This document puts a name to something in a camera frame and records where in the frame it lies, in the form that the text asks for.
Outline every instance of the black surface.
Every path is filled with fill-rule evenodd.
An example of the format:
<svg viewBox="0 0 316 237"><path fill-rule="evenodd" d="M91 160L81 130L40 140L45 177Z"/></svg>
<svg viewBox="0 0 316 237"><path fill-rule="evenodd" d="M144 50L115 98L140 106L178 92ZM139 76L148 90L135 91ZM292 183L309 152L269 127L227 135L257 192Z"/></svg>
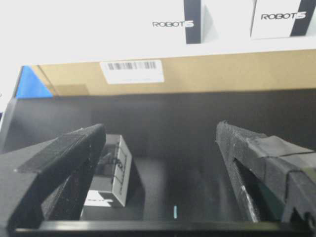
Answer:
<svg viewBox="0 0 316 237"><path fill-rule="evenodd" d="M145 188L144 220L234 221L240 213L220 151L221 120L315 149L316 90L67 97L11 101L0 151L104 123L122 134Z"/></svg>
<svg viewBox="0 0 316 237"><path fill-rule="evenodd" d="M313 17L315 6L315 0L301 0L298 12L306 12L306 17L303 19L295 19L290 36L306 35L311 19Z"/></svg>
<svg viewBox="0 0 316 237"><path fill-rule="evenodd" d="M315 161L314 151L288 143L276 136L267 137L227 122L218 124L216 141L240 206L249 202L250 198L240 201L238 197L247 186L238 182L239 178L234 175L236 170L232 167L236 160L285 204L281 221L290 222L297 214L301 220L306 220L307 215L315 219L315 164L308 162ZM255 208L250 211L253 212L251 216L258 215Z"/></svg>
<svg viewBox="0 0 316 237"><path fill-rule="evenodd" d="M193 27L186 27L186 43L201 43L201 0L183 0L184 19L186 21L193 21Z"/></svg>
<svg viewBox="0 0 316 237"><path fill-rule="evenodd" d="M17 229L19 236L164 236L164 237L311 237L311 231L301 225L273 222L43 222L38 230Z"/></svg>
<svg viewBox="0 0 316 237"><path fill-rule="evenodd" d="M0 236L36 228L44 219L42 202L63 183L46 204L59 210L60 219L78 219L105 140L104 126L97 124L1 155Z"/></svg>

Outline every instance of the white box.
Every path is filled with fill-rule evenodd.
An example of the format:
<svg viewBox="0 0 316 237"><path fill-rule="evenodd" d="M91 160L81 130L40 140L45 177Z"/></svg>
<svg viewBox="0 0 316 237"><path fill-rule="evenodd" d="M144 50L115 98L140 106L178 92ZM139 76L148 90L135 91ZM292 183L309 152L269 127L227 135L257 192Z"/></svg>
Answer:
<svg viewBox="0 0 316 237"><path fill-rule="evenodd" d="M158 39L168 39L170 42L176 40L183 44L202 43L203 0L158 1L153 4L162 8L156 7L148 15L148 20L152 22L151 29L148 29L150 34L157 34Z"/></svg>
<svg viewBox="0 0 316 237"><path fill-rule="evenodd" d="M107 135L105 151L105 156L98 162L84 205L124 207L132 154L121 135Z"/></svg>
<svg viewBox="0 0 316 237"><path fill-rule="evenodd" d="M256 0L251 38L304 36L316 0Z"/></svg>

